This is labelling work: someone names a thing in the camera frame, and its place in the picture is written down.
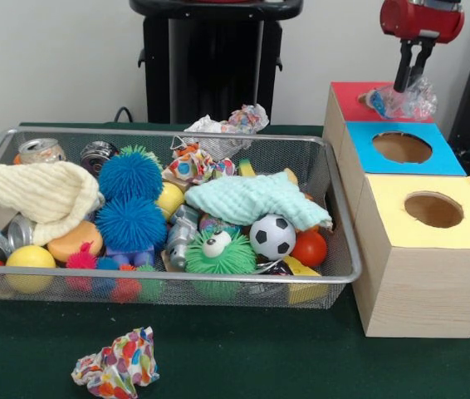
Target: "yellow box top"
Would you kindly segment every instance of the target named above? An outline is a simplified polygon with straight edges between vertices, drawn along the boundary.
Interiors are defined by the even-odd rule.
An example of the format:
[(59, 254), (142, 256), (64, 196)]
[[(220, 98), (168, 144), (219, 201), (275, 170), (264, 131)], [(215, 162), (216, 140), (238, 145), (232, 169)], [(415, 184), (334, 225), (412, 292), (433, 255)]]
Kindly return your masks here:
[(367, 175), (394, 247), (470, 249), (470, 177)]

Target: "green fuzzy toy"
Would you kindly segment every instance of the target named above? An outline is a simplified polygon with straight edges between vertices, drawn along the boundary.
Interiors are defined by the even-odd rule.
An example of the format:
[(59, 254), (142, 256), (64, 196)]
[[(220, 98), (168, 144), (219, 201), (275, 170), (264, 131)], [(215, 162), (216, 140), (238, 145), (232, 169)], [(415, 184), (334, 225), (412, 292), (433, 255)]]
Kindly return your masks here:
[[(250, 274), (256, 268), (256, 255), (250, 241), (244, 235), (235, 234), (232, 242), (222, 253), (209, 258), (203, 252), (203, 244), (211, 239), (213, 232), (204, 231), (187, 247), (185, 260), (189, 273)], [(233, 299), (240, 287), (239, 282), (195, 281), (195, 289), (202, 295), (219, 301)]]
[(130, 155), (134, 152), (137, 152), (146, 158), (150, 158), (158, 166), (159, 171), (163, 171), (163, 166), (161, 165), (161, 162), (159, 162), (157, 155), (152, 151), (147, 151), (144, 145), (127, 145), (120, 149), (121, 155)]
[[(153, 268), (149, 264), (141, 266), (140, 268), (137, 268), (136, 270), (138, 272), (156, 272), (157, 271), (155, 268)], [(139, 294), (139, 300), (141, 302), (157, 302), (159, 297), (161, 296), (161, 293), (164, 290), (165, 281), (142, 278), (140, 282), (141, 282), (141, 286), (143, 287), (143, 289), (141, 289), (141, 292)]]

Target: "colorful polka dot paper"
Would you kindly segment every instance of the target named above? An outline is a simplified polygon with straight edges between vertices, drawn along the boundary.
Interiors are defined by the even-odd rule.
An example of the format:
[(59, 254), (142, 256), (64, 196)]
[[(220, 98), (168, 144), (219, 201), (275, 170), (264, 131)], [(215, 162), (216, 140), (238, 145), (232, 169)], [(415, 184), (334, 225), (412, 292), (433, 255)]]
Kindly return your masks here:
[(98, 354), (79, 359), (71, 376), (77, 385), (87, 385), (96, 397), (135, 399), (134, 384), (146, 387), (159, 379), (154, 359), (152, 328), (136, 328), (104, 347)]

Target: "stacked wooden boxes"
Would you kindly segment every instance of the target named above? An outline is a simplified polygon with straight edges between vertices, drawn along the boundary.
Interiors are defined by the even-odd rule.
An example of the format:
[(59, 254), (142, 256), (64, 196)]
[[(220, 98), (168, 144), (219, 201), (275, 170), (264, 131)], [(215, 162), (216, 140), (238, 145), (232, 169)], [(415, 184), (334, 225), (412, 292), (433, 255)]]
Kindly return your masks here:
[(470, 337), (470, 177), (437, 126), (381, 121), (332, 83), (335, 151), (364, 260), (354, 283), (369, 337)]

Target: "googly eye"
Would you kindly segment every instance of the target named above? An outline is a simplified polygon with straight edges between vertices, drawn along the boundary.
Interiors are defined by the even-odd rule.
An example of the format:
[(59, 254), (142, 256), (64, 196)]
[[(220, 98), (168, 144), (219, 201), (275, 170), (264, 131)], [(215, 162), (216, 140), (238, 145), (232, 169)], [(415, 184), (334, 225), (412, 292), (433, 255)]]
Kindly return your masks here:
[(225, 231), (213, 234), (214, 238), (208, 239), (203, 243), (202, 251), (208, 258), (216, 258), (232, 242), (231, 236)]

